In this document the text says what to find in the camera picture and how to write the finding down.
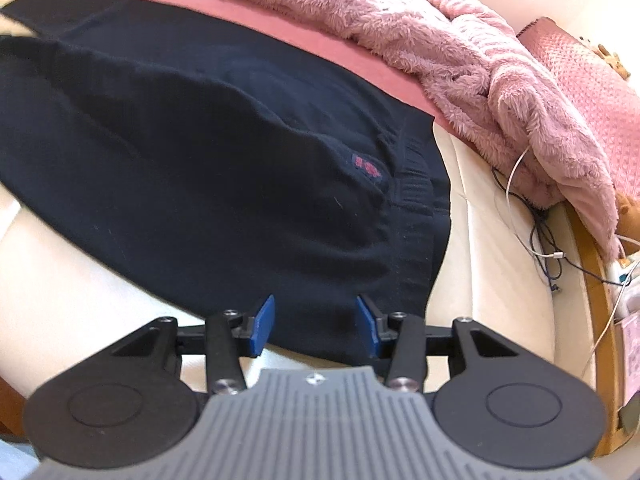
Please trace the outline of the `black pants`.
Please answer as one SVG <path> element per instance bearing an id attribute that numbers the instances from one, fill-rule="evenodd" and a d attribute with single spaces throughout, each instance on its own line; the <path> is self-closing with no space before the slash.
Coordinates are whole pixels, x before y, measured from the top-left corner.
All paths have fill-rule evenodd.
<path id="1" fill-rule="evenodd" d="M 209 316 L 367 362 L 356 299 L 424 315 L 450 233 L 433 118 L 283 41 L 144 0 L 14 0 L 1 180 L 68 240 Z"/>

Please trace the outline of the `fluffy pink blanket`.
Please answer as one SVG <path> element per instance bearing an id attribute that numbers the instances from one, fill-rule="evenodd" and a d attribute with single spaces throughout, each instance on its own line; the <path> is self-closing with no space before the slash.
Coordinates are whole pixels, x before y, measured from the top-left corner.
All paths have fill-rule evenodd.
<path id="1" fill-rule="evenodd" d="M 618 254 L 602 145 L 511 26 L 478 0 L 250 0 L 359 44 L 415 76 L 454 131 L 533 205 L 567 200 L 601 255 Z"/>

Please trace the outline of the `pink textured pillow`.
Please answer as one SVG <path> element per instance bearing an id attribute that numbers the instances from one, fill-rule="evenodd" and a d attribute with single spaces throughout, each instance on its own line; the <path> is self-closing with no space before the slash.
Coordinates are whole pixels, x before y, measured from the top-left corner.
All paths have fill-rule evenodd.
<path id="1" fill-rule="evenodd" d="M 608 156 L 614 186 L 639 194 L 639 95 L 593 50 L 550 18 L 538 18 L 518 40 L 548 68 Z"/>

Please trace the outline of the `wooden bed frame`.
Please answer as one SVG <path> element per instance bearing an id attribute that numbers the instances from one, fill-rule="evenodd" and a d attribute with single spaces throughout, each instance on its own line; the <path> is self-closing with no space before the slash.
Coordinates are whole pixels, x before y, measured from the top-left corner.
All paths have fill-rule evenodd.
<path id="1" fill-rule="evenodd" d="M 622 400 L 622 388 L 620 388 L 622 375 L 618 366 L 615 330 L 613 324 L 605 327 L 612 312 L 613 303 L 608 288 L 600 281 L 605 274 L 605 265 L 596 242 L 582 224 L 573 206 L 567 204 L 565 211 L 577 246 L 578 266 L 594 274 L 594 276 L 586 274 L 584 277 L 591 333 L 593 342 L 597 344 L 596 350 L 590 354 L 587 370 L 592 372 L 597 394 L 605 406 L 604 435 L 594 452 L 594 456 L 603 457 L 616 451 L 628 440 L 618 426 L 618 408 Z"/>

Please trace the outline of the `pink bed sheet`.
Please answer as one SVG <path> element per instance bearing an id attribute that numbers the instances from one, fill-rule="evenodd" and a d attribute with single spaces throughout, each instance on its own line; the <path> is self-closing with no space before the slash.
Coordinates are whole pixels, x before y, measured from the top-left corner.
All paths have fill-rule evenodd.
<path id="1" fill-rule="evenodd" d="M 388 66 L 382 58 L 358 46 L 324 32 L 314 25 L 306 25 L 276 11 L 264 9 L 248 0 L 149 0 L 180 6 L 214 18 L 258 30 L 265 35 L 292 44 L 325 58 L 359 75 L 396 99 L 420 108 L 435 117 L 445 127 L 446 119 L 438 108 L 424 96 L 420 84 L 400 70 Z"/>

